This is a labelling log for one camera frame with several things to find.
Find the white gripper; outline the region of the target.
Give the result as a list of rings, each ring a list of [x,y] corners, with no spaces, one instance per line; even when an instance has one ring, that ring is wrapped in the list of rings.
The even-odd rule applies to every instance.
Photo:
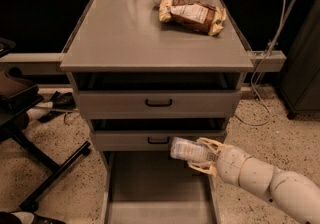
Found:
[[[197,143],[206,147],[214,154],[219,154],[214,162],[191,162],[187,164],[193,170],[216,177],[217,174],[221,180],[227,184],[239,186],[240,172],[246,160],[251,158],[251,155],[244,150],[231,145],[224,146],[223,143],[200,137]]]

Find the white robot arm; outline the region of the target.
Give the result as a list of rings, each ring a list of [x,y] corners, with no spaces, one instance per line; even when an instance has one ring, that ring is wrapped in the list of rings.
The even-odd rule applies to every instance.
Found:
[[[307,177],[207,138],[193,143],[187,157],[193,169],[219,176],[224,183],[255,195],[300,224],[320,224],[320,188]]]

